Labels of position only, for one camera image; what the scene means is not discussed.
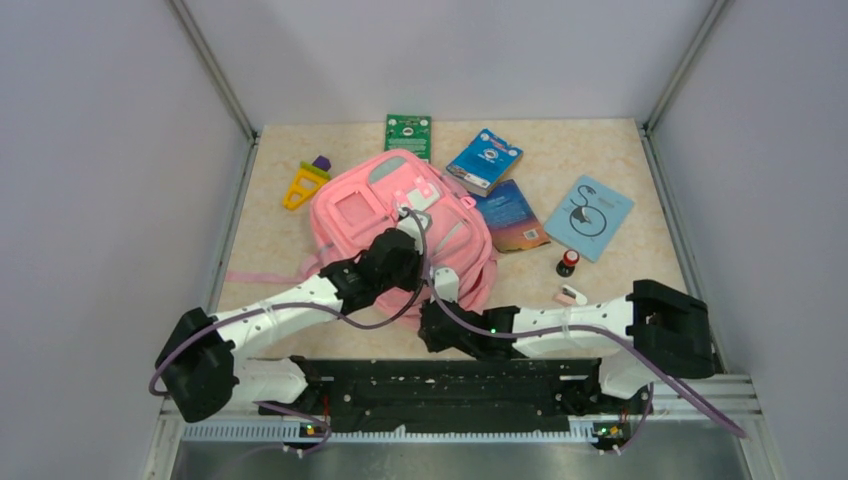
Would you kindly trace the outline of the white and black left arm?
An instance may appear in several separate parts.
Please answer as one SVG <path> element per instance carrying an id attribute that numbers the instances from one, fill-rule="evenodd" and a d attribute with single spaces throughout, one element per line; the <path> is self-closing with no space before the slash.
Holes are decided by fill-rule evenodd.
<path id="1" fill-rule="evenodd" d="M 330 263 L 294 287 L 247 307 L 181 315 L 155 361 L 150 392 L 168 397 L 188 423 L 206 420 L 236 400 L 286 403 L 297 413 L 319 404 L 320 386 L 291 361 L 260 375 L 245 368 L 252 357 L 315 325 L 349 322 L 392 289 L 417 294 L 427 240 L 389 228 L 351 258 Z"/>

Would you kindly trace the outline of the pink student backpack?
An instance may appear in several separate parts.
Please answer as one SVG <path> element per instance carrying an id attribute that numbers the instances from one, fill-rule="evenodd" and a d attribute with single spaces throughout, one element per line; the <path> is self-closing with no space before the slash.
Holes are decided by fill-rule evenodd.
<path id="1" fill-rule="evenodd" d="M 457 181 L 403 149 L 367 160 L 317 191 L 309 210 L 317 251 L 301 264 L 298 274 L 229 271 L 226 278 L 238 283 L 299 283 L 369 247 L 377 235 L 400 225 L 406 209 L 414 210 L 426 229 L 430 265 L 457 274 L 460 306 L 482 310 L 497 272 L 483 216 Z"/>

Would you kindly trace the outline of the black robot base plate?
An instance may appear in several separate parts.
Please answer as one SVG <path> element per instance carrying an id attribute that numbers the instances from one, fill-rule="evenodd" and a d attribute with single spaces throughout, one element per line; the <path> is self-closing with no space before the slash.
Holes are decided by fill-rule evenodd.
<path id="1" fill-rule="evenodd" d="M 334 433 L 565 432 L 579 419 L 633 420 L 648 390 L 601 392 L 597 360 L 294 360 L 306 390 L 289 409 Z"/>

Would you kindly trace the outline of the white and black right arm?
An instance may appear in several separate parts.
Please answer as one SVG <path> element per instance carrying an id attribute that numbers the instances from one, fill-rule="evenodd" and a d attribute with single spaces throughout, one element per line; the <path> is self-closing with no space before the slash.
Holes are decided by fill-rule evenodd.
<path id="1" fill-rule="evenodd" d="M 613 300 L 559 308 L 502 306 L 481 313 L 433 295 L 419 337 L 431 352 L 456 349 L 480 361 L 596 353 L 589 404 L 612 412 L 647 384 L 715 374 L 705 302 L 654 280 Z"/>

